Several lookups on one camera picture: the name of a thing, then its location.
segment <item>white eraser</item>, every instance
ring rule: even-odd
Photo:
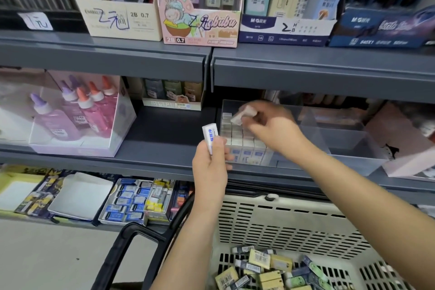
[[[245,109],[239,111],[237,114],[234,115],[233,118],[231,118],[231,123],[236,125],[242,125],[243,116],[254,117],[256,114],[257,111],[253,107],[246,106]]]
[[[215,138],[215,136],[219,135],[218,127],[216,126],[216,123],[211,123],[206,126],[203,126],[202,132],[204,134],[205,142],[207,143],[208,152],[210,153],[210,155],[213,155],[213,151],[211,147],[213,144],[213,139]]]

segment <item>shopping basket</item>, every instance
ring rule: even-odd
[[[251,187],[227,187],[215,231],[206,290],[217,289],[215,276],[233,265],[235,259],[248,258],[231,254],[232,247],[242,244],[275,249],[279,255],[292,258],[294,267],[300,267],[298,262],[305,254],[323,270],[336,290],[413,290],[322,194]],[[110,288],[136,235],[158,243],[142,286],[143,290],[149,289],[193,200],[191,195],[165,234],[135,223],[125,226],[107,255],[92,290]],[[236,270],[242,277],[242,271]],[[261,290],[254,279],[244,288]]]

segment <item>person's right hand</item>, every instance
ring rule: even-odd
[[[258,114],[253,118],[243,117],[243,126],[267,147],[295,161],[303,148],[309,145],[309,140],[302,134],[291,112],[283,106],[268,101],[253,101],[240,107],[240,110],[247,105],[257,110]]]

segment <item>beige plastic basket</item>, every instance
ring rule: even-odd
[[[319,203],[274,195],[245,197],[226,195],[215,232],[207,290],[216,289],[215,276],[246,256],[230,253],[242,244],[276,249],[299,267],[308,255],[329,277],[336,290],[412,290],[363,236],[331,203]],[[246,288],[261,287],[255,281]]]

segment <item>forearm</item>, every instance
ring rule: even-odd
[[[307,171],[378,253],[416,289],[433,289],[435,222],[307,143],[290,156]]]
[[[219,209],[193,205],[151,290],[203,290]]]

